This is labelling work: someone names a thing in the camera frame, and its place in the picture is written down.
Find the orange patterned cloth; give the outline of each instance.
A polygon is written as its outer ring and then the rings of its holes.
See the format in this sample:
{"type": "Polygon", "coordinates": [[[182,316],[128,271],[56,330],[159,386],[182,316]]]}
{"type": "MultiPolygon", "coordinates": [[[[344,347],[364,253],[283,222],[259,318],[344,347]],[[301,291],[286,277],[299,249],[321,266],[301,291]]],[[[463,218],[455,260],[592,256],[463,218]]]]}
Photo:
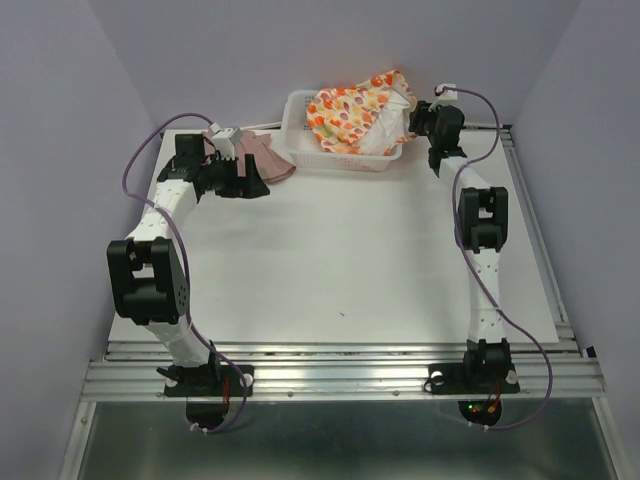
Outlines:
{"type": "Polygon", "coordinates": [[[325,88],[318,92],[307,107],[307,120],[325,152],[370,154],[363,141],[367,134],[382,137],[384,155],[393,147],[405,143],[416,135],[407,131],[408,115],[415,108],[414,97],[399,70],[391,70],[350,88],[325,88]],[[373,128],[381,115],[395,109],[395,122],[391,129],[373,128]]]}

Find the white table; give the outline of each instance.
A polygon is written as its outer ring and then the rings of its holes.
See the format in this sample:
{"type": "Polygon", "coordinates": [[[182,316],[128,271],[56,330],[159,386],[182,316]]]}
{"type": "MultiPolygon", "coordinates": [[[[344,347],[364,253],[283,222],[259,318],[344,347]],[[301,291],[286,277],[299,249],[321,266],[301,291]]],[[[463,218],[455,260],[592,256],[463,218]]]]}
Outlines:
{"type": "MultiPolygon", "coordinates": [[[[174,154],[177,132],[164,136],[156,175],[174,154]]],[[[279,131],[269,133],[280,151],[279,131]]],[[[493,136],[465,131],[461,144],[473,158],[493,136]]],[[[426,139],[414,140],[382,173],[298,169],[257,200],[204,195],[182,228],[201,332],[215,342],[257,344],[463,344],[466,266],[453,240],[450,192],[429,169],[428,148],[426,139]]],[[[510,195],[502,305],[553,345],[558,310],[501,144],[477,171],[510,195]]],[[[512,343],[528,343],[507,333],[512,343]]],[[[109,340],[155,338],[116,316],[109,340]]]]}

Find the laundry basket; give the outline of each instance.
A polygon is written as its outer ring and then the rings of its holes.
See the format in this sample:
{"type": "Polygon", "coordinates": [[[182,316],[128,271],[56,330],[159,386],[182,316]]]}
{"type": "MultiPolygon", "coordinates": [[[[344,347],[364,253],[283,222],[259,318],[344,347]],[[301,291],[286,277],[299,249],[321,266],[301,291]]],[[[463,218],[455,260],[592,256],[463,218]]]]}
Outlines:
{"type": "Polygon", "coordinates": [[[282,143],[299,167],[332,168],[337,170],[361,170],[381,172],[400,157],[402,146],[396,145],[391,155],[351,155],[347,153],[328,153],[322,151],[309,122],[307,106],[317,90],[297,90],[289,95],[282,118],[282,143]]]}

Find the polka dot cloth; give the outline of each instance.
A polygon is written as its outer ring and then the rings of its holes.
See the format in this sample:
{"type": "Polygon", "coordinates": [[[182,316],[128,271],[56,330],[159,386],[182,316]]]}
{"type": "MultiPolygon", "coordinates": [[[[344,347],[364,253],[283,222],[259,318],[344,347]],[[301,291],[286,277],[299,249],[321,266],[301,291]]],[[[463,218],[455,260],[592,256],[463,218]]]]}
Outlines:
{"type": "MultiPolygon", "coordinates": [[[[399,70],[391,70],[350,88],[325,88],[307,107],[307,120],[325,152],[359,154],[357,143],[371,128],[396,90],[415,106],[417,99],[399,70]]],[[[414,134],[395,144],[405,143],[414,134]]],[[[385,155],[390,155],[395,145],[385,155]]]]}

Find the pink cloth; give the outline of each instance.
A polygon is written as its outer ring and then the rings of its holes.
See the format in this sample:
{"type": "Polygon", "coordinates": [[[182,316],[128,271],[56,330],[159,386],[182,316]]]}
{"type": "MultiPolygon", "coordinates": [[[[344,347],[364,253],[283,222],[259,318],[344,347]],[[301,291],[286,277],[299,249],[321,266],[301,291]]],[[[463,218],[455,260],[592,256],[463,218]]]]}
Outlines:
{"type": "Polygon", "coordinates": [[[275,183],[285,180],[293,175],[296,166],[287,162],[284,158],[269,148],[271,135],[265,133],[256,135],[250,130],[243,132],[242,138],[236,144],[236,156],[238,157],[238,175],[243,176],[244,154],[253,153],[256,158],[258,173],[266,183],[275,183]]]}

